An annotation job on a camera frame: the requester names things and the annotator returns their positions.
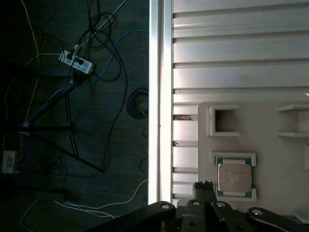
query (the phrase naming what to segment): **metal stand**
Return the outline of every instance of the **metal stand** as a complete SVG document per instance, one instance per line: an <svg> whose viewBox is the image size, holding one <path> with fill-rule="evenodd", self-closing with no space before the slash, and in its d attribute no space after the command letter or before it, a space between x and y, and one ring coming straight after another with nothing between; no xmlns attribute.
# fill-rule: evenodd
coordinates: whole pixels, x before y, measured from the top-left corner
<svg viewBox="0 0 309 232"><path fill-rule="evenodd" d="M75 142L75 137L73 134L74 131L74 124L72 122L72 118L71 118L71 109L70 109L70 96L69 93L71 91L73 91L76 87L70 87L66 90L64 90L62 93L60 93L58 96L56 96L54 99L50 100L50 102L48 102L48 104L42 109L40 110L36 115L34 115L28 122L26 122L22 127L14 127L14 126L7 126L7 127L0 127L0 131L1 132L19 132L22 134L25 134L27 136L31 135L33 138L46 143L47 145L63 152L64 154L68 155L69 157L72 157L73 159L82 162L83 164L104 173L105 170L97 167L96 165L89 163L88 161L82 159L79 157L78 151L77 151L77 146L76 146L76 142ZM63 125L63 126L33 126L32 124L39 119L41 116L43 116L46 112L48 112L52 107L54 107L60 100L62 100L63 98L65 98L65 102L66 102L66 115L67 115L67 124ZM61 147L59 147L57 144L44 139L40 136L38 136L37 134L35 134L35 132L39 132L39 131L69 131L70 132L70 142L71 142L71 146L72 146L72 152L69 152Z"/></svg>

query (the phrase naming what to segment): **white power strip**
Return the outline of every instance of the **white power strip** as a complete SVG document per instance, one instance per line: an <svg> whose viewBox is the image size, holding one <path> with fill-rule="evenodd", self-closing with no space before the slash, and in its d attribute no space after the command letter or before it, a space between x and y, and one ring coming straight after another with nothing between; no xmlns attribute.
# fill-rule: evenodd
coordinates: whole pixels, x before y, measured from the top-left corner
<svg viewBox="0 0 309 232"><path fill-rule="evenodd" d="M3 151L2 173L14 174L17 164L17 151Z"/></svg>
<svg viewBox="0 0 309 232"><path fill-rule="evenodd" d="M78 56L72 56L72 59L68 59L68 54L70 54L70 52L68 51L63 51L61 54L60 54L60 57L59 57L59 60L69 66L72 66L73 68L83 72L83 73L86 73L86 74L90 74L92 71L93 71L93 63L83 59L83 58L80 58Z"/></svg>

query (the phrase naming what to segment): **white adapter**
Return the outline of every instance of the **white adapter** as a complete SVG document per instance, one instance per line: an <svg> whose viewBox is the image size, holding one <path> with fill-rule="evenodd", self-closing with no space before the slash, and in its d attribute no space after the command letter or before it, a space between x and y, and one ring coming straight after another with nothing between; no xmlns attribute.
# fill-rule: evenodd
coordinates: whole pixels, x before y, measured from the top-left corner
<svg viewBox="0 0 309 232"><path fill-rule="evenodd" d="M14 174L17 164L17 151L3 151L2 173Z"/></svg>

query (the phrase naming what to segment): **dark floor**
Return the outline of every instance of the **dark floor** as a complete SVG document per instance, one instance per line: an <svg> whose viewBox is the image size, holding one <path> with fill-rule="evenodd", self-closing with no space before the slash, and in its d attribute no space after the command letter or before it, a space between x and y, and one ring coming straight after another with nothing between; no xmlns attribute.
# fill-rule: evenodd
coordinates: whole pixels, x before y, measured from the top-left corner
<svg viewBox="0 0 309 232"><path fill-rule="evenodd" d="M21 25L27 25L24 9L19 0L14 0L14 10L9 13L10 20ZM101 10L113 12L122 0L100 0ZM25 1L33 25L41 25L53 14L53 1ZM129 0L118 12L118 22L113 30L112 38L117 40L123 33L133 29L148 29L148 1ZM56 0L56 16L44 26L44 30L59 37L71 49L81 34L87 29L86 0L59 1ZM4 57L18 64L25 63L36 54L30 30L16 29L8 34L1 34L1 51ZM61 45L52 39L45 39L39 53L60 53ZM119 44L118 51L124 61L128 74L128 94L136 88L148 87L148 34L145 32L132 33ZM92 61L98 72L105 67L110 53L106 50L93 51ZM54 67L57 57L42 57L42 66ZM113 62L105 75L106 79L117 75L118 64ZM46 100L55 90L64 86L65 79L40 77L35 102ZM116 82L97 82L95 85L85 85L75 89L71 95L73 120L76 123L76 138L79 154L82 158L100 165L108 132L122 103L125 89L125 79L122 75ZM34 113L38 107L32 107ZM57 105L39 123L56 124L64 122L64 103ZM110 167L105 174L94 178L75 178L64 176L40 175L22 172L18 181L24 185L35 185L42 188L67 188L70 190L69 200L90 206L101 206L107 203L127 201L133 195L136 187L147 177L139 171L139 162L147 156L147 140L142 131L147 128L147 119L135 120L130 118L124 107L111 139ZM67 133L42 133L42 136L54 140L66 149L70 149ZM14 136L9 142L16 145ZM59 155L57 151L33 140L25 140L29 151L27 169L39 169L38 161L46 154ZM70 174L88 175L94 170L67 158ZM35 196L18 196L1 203L0 227L5 231L26 231L19 220ZM104 211L113 215L123 215L147 204L147 184L144 184L135 199L124 205L111 206ZM25 224L36 232L39 231L69 231L81 232L107 221L84 212L65 209L52 201L39 200L29 211Z"/></svg>

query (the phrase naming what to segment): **horizontal slat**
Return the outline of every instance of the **horizontal slat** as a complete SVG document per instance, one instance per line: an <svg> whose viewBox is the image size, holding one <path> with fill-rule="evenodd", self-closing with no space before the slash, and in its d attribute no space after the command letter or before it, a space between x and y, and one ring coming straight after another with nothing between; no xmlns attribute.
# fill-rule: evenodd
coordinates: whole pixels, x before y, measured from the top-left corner
<svg viewBox="0 0 309 232"><path fill-rule="evenodd" d="M197 121L173 122L174 141L197 141Z"/></svg>
<svg viewBox="0 0 309 232"><path fill-rule="evenodd" d="M280 60L309 58L309 35L197 37L174 44L174 62Z"/></svg>
<svg viewBox="0 0 309 232"><path fill-rule="evenodd" d="M174 94L176 104L199 104L201 102L258 102L258 101L308 101L303 93L235 93L235 94Z"/></svg>
<svg viewBox="0 0 309 232"><path fill-rule="evenodd" d="M193 185L190 184L173 184L173 194L193 194Z"/></svg>
<svg viewBox="0 0 309 232"><path fill-rule="evenodd" d="M189 173L173 173L174 182L188 182L195 183L198 181L197 174Z"/></svg>
<svg viewBox="0 0 309 232"><path fill-rule="evenodd" d="M309 65L203 67L174 69L174 88L305 87Z"/></svg>
<svg viewBox="0 0 309 232"><path fill-rule="evenodd" d="M175 0L174 13L307 2L304 0Z"/></svg>
<svg viewBox="0 0 309 232"><path fill-rule="evenodd" d="M174 115L197 115L198 105L175 105Z"/></svg>
<svg viewBox="0 0 309 232"><path fill-rule="evenodd" d="M197 147L173 147L174 168L197 168Z"/></svg>
<svg viewBox="0 0 309 232"><path fill-rule="evenodd" d="M174 38L302 31L309 30L309 7L180 14L173 23Z"/></svg>
<svg viewBox="0 0 309 232"><path fill-rule="evenodd" d="M220 25L215 27L177 28L174 38L274 33L284 31L303 31L309 29L309 20L291 22L246 23L243 25Z"/></svg>
<svg viewBox="0 0 309 232"><path fill-rule="evenodd" d="M265 27L265 23L280 22L285 26L284 31L290 31L293 28L290 27L288 22L306 22L309 19L308 13L309 8L285 8L282 10L270 9L261 11L256 9L255 11L247 12L222 12L220 14L205 14L203 12L181 14L174 18L174 28L235 26L235 24L239 28L251 23L258 23L260 27Z"/></svg>

